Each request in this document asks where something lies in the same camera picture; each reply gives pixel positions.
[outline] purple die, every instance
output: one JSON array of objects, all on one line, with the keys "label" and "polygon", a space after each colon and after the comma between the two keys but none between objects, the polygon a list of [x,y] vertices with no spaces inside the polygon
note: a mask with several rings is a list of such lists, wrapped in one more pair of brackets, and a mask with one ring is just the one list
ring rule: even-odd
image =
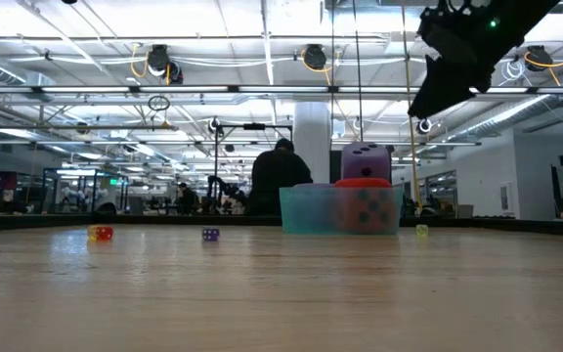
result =
[{"label": "purple die", "polygon": [[203,228],[203,230],[201,230],[201,237],[206,242],[217,242],[219,241],[220,235],[221,232],[219,231],[219,229]]},{"label": "purple die", "polygon": [[375,143],[355,142],[342,150],[342,179],[390,179],[390,152]]}]

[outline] teal plastic bin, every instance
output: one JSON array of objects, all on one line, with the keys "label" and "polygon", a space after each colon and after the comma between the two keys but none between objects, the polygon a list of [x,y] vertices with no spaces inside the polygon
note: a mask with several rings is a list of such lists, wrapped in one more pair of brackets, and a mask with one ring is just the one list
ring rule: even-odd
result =
[{"label": "teal plastic bin", "polygon": [[403,189],[301,185],[280,189],[287,234],[396,235]]}]

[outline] wall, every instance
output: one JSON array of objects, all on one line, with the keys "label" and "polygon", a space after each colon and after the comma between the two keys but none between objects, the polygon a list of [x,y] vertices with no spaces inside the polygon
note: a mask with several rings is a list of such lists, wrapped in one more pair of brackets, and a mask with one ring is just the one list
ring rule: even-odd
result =
[{"label": "wall", "polygon": [[[456,172],[457,201],[474,205],[475,216],[502,216],[500,186],[512,184],[513,216],[519,218],[518,184],[514,133],[501,132],[499,137],[484,138],[481,147],[457,147],[449,152],[447,160],[432,160],[418,168],[418,179],[443,172]],[[395,171],[393,181],[401,184],[411,179],[411,169]]]},{"label": "wall", "polygon": [[62,165],[62,156],[46,151],[37,151],[34,158],[34,150],[28,146],[10,146],[13,152],[0,152],[0,171],[17,171],[19,173],[31,174],[32,163],[33,174],[42,176],[45,167],[60,167]]},{"label": "wall", "polygon": [[551,165],[563,155],[563,134],[514,136],[521,218],[550,220],[555,217]]}]

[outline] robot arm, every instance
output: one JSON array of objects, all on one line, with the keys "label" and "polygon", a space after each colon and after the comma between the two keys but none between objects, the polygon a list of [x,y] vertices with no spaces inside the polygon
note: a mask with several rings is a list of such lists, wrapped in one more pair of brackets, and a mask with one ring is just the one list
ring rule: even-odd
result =
[{"label": "robot arm", "polygon": [[491,0],[475,7],[472,0],[456,9],[450,0],[420,15],[418,34],[440,53],[427,57],[427,76],[416,95],[410,116],[425,119],[475,97],[470,87],[490,89],[495,66],[560,0]]}]

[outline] ceiling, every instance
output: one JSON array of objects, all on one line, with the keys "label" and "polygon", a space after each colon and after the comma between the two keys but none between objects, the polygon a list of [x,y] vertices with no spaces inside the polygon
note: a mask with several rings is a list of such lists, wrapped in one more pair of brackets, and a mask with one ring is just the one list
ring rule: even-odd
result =
[{"label": "ceiling", "polygon": [[[407,2],[410,6],[405,11],[405,26],[401,8],[394,6],[399,4],[398,1],[381,1],[386,6],[378,6],[376,0],[358,0],[358,46],[351,1],[344,0],[337,1],[334,14],[325,12],[323,19],[319,0],[79,0],[72,6],[55,0],[35,1],[43,20],[20,2],[0,0],[0,67],[25,77],[29,72],[39,72],[56,85],[162,84],[150,74],[137,77],[130,64],[130,59],[135,58],[134,69],[143,72],[142,61],[151,44],[167,44],[171,57],[184,73],[184,84],[197,86],[326,86],[328,81],[338,86],[357,86],[359,83],[363,86],[406,86],[405,44],[411,58],[410,83],[418,86],[425,75],[425,55],[435,55],[431,48],[414,37],[419,24],[418,14],[424,6],[436,3],[430,0]],[[334,26],[328,20],[331,16]],[[265,26],[268,36],[264,35]],[[331,59],[336,58],[327,76],[303,65],[300,56],[307,44],[321,44],[329,66]],[[521,71],[522,63],[509,62],[514,55],[524,54],[529,45],[544,45],[557,63],[563,62],[563,7],[543,19],[527,35],[525,44],[512,50],[506,60],[499,63],[493,75],[493,86],[555,84],[548,70]],[[563,66],[555,72],[561,80]],[[35,96],[0,94],[0,124],[39,123],[41,111],[43,119],[53,116],[49,122],[57,125],[84,121],[90,125],[151,127],[153,124],[155,127],[166,121],[172,129],[121,130],[125,132],[121,137],[126,136],[129,141],[175,142],[174,145],[149,144],[154,152],[150,157],[136,151],[129,153],[132,151],[120,146],[111,149],[75,145],[60,148],[67,151],[63,153],[64,158],[68,158],[68,152],[99,156],[109,152],[105,160],[121,157],[121,162],[136,162],[138,166],[149,162],[145,166],[146,173],[178,172],[184,176],[192,173],[192,179],[198,180],[209,173],[214,148],[187,143],[213,140],[207,129],[212,118],[228,124],[291,125],[295,102],[308,99],[292,94],[175,93],[166,95],[172,102],[170,109],[150,112],[147,107],[150,96],[128,95],[125,99],[123,94],[59,94],[51,95],[51,101],[44,102]],[[344,131],[335,140],[334,148],[341,148],[344,143],[358,138],[360,102],[357,95],[340,95],[334,105],[326,95],[310,99],[333,106],[333,117],[343,121]],[[424,138],[442,138],[484,111],[505,101],[521,99],[508,95],[480,98],[443,111],[431,118],[439,126]],[[408,141],[407,109],[405,94],[398,97],[365,95],[362,100],[365,139],[384,143]],[[23,117],[12,118],[11,112]],[[51,137],[67,141],[115,141],[115,136],[117,133],[110,130],[93,130],[85,135],[65,130]],[[0,133],[0,139],[17,137]],[[219,156],[226,158],[222,172],[232,182],[246,180],[252,159],[267,150],[278,137],[279,133],[273,129],[236,129],[225,140],[226,143],[238,142],[235,151],[224,152],[222,148],[219,152]],[[404,156],[405,151],[405,147],[399,147],[398,153]],[[75,159],[90,161],[79,154]],[[186,168],[161,168],[159,165],[166,159],[185,163],[189,171],[185,171]],[[121,170],[127,171],[124,167],[123,164]]]}]

